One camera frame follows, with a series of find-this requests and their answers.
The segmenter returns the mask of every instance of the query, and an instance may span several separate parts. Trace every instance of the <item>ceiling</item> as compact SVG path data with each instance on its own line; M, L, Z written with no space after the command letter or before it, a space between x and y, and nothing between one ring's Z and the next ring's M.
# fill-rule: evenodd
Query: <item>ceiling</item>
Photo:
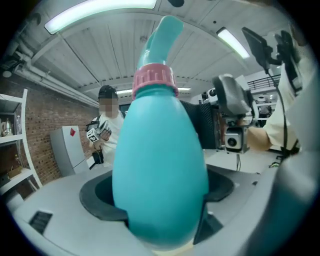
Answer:
M233 0L186 0L180 8L158 0L154 9L106 11L79 20L50 35L44 24L83 0L46 0L34 11L41 15L37 26L30 23L21 34L34 52L31 64L96 100L102 85L129 89L145 41L165 15L184 22L184 30L172 47L167 63L178 87L193 96L210 88L212 77L224 73L237 77L262 70L252 57L241 32L248 27L264 36L286 29L288 19L271 7L243 4ZM226 27L246 48L250 58L242 59L221 41L216 32Z

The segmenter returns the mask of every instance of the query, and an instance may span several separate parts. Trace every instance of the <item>pink bottle cap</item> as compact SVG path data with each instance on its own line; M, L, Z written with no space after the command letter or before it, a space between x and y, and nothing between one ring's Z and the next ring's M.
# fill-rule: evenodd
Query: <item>pink bottle cap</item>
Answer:
M140 88L152 85L166 85L172 87L176 97L179 94L172 69L160 63L150 63L142 66L134 73L132 99L136 98L137 91Z

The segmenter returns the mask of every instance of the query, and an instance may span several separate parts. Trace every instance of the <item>bottle spout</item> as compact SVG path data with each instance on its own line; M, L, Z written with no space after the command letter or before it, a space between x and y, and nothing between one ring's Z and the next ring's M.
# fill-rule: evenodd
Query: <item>bottle spout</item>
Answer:
M144 45L137 70L147 64L166 64L169 51L184 29L184 23L174 16L165 16Z

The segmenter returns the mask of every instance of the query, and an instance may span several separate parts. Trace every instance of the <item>black cap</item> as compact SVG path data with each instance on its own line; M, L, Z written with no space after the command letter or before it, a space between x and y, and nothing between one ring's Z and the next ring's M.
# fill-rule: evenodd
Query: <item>black cap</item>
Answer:
M110 85L104 85L99 90L98 99L118 99L117 91Z

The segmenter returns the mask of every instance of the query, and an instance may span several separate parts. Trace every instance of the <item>gray panel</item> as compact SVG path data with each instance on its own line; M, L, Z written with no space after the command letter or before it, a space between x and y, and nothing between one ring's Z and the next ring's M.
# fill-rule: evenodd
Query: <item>gray panel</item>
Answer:
M75 130L75 134L71 136L71 129ZM78 126L63 126L62 133L65 148L70 159L72 167L77 166L85 158L84 150L81 145L80 133Z
M261 174L254 192L237 215L218 233L182 253L183 256L242 256L250 235L259 223L268 203L277 169Z
M213 212L213 215L223 225L226 225L240 212L255 191L256 186L253 185L253 182L258 182L261 175L233 170L226 171L225 169L220 172L218 168L213 168L213 170L234 182L234 191L229 196L219 202L207 203L208 211Z
M63 177L73 175L74 170L70 163L68 152L65 146L62 129L54 130L50 133L51 146L55 161Z
M15 220L27 238L47 255L60 255L53 253L57 249L77 256L154 255L122 221L101 221L82 206L79 198L82 186L110 170L99 168L46 184L14 212ZM24 224L38 210L52 213L43 236L35 236L33 228Z

